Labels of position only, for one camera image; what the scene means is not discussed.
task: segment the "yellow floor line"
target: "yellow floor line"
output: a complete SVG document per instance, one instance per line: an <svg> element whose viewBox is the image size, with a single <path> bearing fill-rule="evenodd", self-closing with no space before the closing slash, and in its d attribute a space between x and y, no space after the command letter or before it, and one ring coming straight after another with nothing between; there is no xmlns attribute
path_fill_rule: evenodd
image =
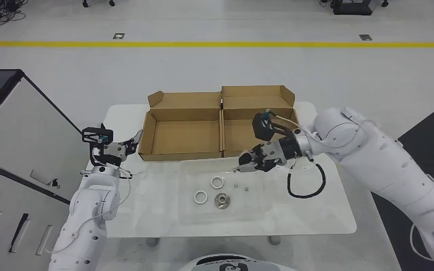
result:
<svg viewBox="0 0 434 271"><path fill-rule="evenodd" d="M434 42L323 41L0 41L0 47L320 47L433 48Z"/></svg>

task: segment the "white table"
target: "white table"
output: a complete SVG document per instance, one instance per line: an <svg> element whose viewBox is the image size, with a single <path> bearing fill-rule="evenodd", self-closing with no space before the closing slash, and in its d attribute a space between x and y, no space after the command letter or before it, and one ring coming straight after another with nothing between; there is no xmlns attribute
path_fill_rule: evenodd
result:
<svg viewBox="0 0 434 271"><path fill-rule="evenodd" d="M296 102L300 123L311 122L315 107ZM114 131L115 141L131 138L142 129L148 105L114 105L107 112L104 124ZM115 220L107 223L108 237L181 237L181 236L275 236L295 234L350 234L356 223L342 187L335 164L324 154L316 157L327 176L324 191L315 198L273 203L270 211L257 220L232 220L218 223L181 224L178 219L178 180L180 162L144 162L138 154L128 157L122 167L132 173L142 172L132 180L132 192L120 206ZM286 179L281 181L286 186ZM293 176L297 184L318 187L320 180ZM127 182L119 187L121 197L127 194Z"/></svg>

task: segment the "white ring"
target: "white ring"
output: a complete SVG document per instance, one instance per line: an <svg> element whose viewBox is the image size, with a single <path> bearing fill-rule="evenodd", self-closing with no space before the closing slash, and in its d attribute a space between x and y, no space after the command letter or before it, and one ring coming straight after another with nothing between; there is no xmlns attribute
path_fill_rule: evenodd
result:
<svg viewBox="0 0 434 271"><path fill-rule="evenodd" d="M197 200L197 195L198 195L198 194L204 194L204 195L205 195L205 199L204 199L203 201L198 201L198 200ZM203 191L203 190L198 190L198 191L196 191L196 193L195 193L193 199L195 200L195 203L197 203L197 204L204 204L204 203L208 200L208 195L206 194L205 191Z"/></svg>
<svg viewBox="0 0 434 271"><path fill-rule="evenodd" d="M214 180L220 180L220 181L222 182L222 184L219 185L219 186L216 186L216 185L214 185ZM214 188L214 189L220 189L220 188L223 187L223 185L224 185L224 180L223 180L222 177L216 176L216 177L213 177L213 178L211 179L211 187L212 187L212 188Z"/></svg>

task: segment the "table leg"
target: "table leg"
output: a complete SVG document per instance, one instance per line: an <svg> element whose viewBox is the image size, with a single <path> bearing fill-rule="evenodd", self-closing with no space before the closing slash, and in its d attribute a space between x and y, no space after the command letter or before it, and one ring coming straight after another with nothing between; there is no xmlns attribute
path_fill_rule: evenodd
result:
<svg viewBox="0 0 434 271"><path fill-rule="evenodd" d="M146 244L148 247L156 247L159 241L160 238L146 238Z"/></svg>
<svg viewBox="0 0 434 271"><path fill-rule="evenodd" d="M280 235L269 236L269 242L272 245L280 245Z"/></svg>

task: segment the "open cardboard box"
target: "open cardboard box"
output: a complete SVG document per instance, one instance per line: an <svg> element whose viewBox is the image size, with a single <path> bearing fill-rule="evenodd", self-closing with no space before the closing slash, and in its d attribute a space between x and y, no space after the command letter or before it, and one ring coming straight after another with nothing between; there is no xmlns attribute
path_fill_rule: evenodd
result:
<svg viewBox="0 0 434 271"><path fill-rule="evenodd" d="M144 161L222 157L221 93L163 93L148 97L139 155Z"/></svg>
<svg viewBox="0 0 434 271"><path fill-rule="evenodd" d="M255 138L252 120L256 113L270 108L275 114L298 123L293 109L295 95L283 85L253 85L222 87L223 111L223 157L236 157L243 150L249 150L261 143ZM273 122L296 127L281 119ZM281 138L275 134L273 140Z"/></svg>

